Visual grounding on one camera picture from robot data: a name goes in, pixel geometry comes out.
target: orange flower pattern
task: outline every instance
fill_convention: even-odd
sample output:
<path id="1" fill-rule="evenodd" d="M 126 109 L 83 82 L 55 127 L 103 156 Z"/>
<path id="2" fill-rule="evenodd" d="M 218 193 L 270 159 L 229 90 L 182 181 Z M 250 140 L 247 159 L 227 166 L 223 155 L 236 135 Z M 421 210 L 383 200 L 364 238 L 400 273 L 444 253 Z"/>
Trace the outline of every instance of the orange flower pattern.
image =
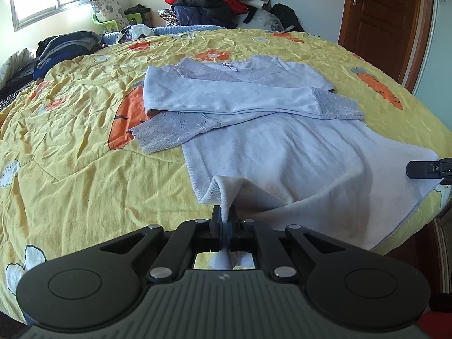
<path id="1" fill-rule="evenodd" d="M 38 87 L 34 90 L 33 94 L 31 96 L 29 96 L 29 99 L 35 99 L 38 95 L 41 94 L 41 92 L 47 88 L 50 85 L 50 83 L 48 81 L 43 81 L 41 82 Z"/>
<path id="2" fill-rule="evenodd" d="M 369 88 L 372 88 L 377 93 L 379 93 L 383 98 L 385 98 L 390 104 L 395 108 L 403 109 L 403 105 L 389 88 L 380 82 L 375 75 L 368 74 L 362 67 L 352 67 L 350 69 L 352 73 L 355 73 L 358 78 L 367 84 Z"/>
<path id="3" fill-rule="evenodd" d="M 278 33 L 273 33 L 273 35 L 275 37 L 286 38 L 288 40 L 291 40 L 292 42 L 304 43 L 303 40 L 301 40 L 297 37 L 292 37 L 288 32 L 278 32 Z"/>
<path id="4" fill-rule="evenodd" d="M 133 88 L 116 110 L 108 136 L 108 148 L 110 150 L 124 148 L 135 138 L 130 129 L 153 118 L 160 112 L 157 110 L 149 113 L 149 115 L 146 114 L 143 104 L 143 82 L 135 83 Z"/>
<path id="5" fill-rule="evenodd" d="M 128 49 L 132 49 L 133 51 L 149 51 L 150 47 L 150 42 L 137 42 L 133 45 L 127 46 Z"/>
<path id="6" fill-rule="evenodd" d="M 210 49 L 209 51 L 195 55 L 195 57 L 203 61 L 215 61 L 215 59 L 220 61 L 227 61 L 231 56 L 227 51 L 221 52 L 217 51 L 216 49 Z"/>
<path id="7" fill-rule="evenodd" d="M 56 101 L 53 101 L 52 103 L 49 103 L 48 105 L 46 105 L 44 107 L 44 111 L 47 112 L 49 110 L 58 108 L 59 106 L 61 106 L 67 100 L 67 98 L 68 97 L 63 97 L 63 98 L 57 99 Z"/>

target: bed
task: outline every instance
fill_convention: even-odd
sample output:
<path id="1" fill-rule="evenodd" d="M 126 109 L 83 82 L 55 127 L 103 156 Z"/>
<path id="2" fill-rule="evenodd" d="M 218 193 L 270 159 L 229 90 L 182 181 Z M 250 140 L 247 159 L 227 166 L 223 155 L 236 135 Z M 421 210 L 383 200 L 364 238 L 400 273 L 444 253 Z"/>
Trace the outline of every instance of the bed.
<path id="1" fill-rule="evenodd" d="M 358 101 L 365 123 L 390 139 L 452 156 L 451 133 L 394 80 L 344 48 L 308 33 L 198 31 L 113 45 L 64 61 L 0 112 L 0 310 L 23 321 L 15 285 L 25 271 L 150 223 L 172 230 L 209 218 L 180 147 L 145 154 L 129 130 L 146 116 L 149 65 L 188 56 L 245 60 L 254 54 L 312 65 Z M 439 186 L 375 251 L 387 253 L 431 221 L 449 190 Z M 203 254 L 197 267 L 208 265 Z"/>

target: pillow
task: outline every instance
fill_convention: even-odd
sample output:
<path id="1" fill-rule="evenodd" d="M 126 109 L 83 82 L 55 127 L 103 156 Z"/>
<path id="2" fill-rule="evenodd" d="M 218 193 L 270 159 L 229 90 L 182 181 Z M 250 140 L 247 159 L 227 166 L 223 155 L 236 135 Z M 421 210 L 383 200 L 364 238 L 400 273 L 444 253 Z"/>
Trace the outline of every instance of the pillow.
<path id="1" fill-rule="evenodd" d="M 119 23 L 119 30 L 130 25 L 117 0 L 90 0 L 90 4 L 99 23 L 116 20 Z"/>

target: wooden door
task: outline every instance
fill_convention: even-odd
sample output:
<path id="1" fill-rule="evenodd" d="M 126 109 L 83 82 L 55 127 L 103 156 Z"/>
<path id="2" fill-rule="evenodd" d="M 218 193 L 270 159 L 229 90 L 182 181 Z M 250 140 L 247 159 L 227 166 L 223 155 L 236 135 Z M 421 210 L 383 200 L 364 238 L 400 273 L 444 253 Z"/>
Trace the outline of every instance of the wooden door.
<path id="1" fill-rule="evenodd" d="M 346 0 L 339 44 L 402 83 L 420 0 Z"/>

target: black clamp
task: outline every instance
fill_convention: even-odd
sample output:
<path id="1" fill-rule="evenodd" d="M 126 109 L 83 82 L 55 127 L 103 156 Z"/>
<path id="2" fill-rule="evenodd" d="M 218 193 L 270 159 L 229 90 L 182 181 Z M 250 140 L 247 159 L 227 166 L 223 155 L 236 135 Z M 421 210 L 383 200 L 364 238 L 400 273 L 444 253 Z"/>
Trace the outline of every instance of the black clamp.
<path id="1" fill-rule="evenodd" d="M 437 162 L 413 161 L 406 166 L 406 175 L 414 179 L 443 179 L 440 185 L 452 185 L 452 158 Z"/>
<path id="2" fill-rule="evenodd" d="M 313 320 L 347 332 L 341 338 L 367 338 L 408 330 L 429 300 L 428 282 L 413 267 L 301 225 L 273 231 L 231 208 L 227 227 L 215 206 L 211 219 L 169 232 L 151 224 L 35 267 L 17 287 L 33 325 L 22 338 L 211 338 L 234 328 L 244 307 L 255 313 L 255 332 L 274 327 L 294 338 L 284 320 Z M 220 251 L 224 238 L 230 252 L 252 253 L 254 270 L 193 269 L 196 254 Z M 316 325 L 316 335 L 300 337 L 331 337 Z M 423 337 L 408 334 L 397 337 Z"/>

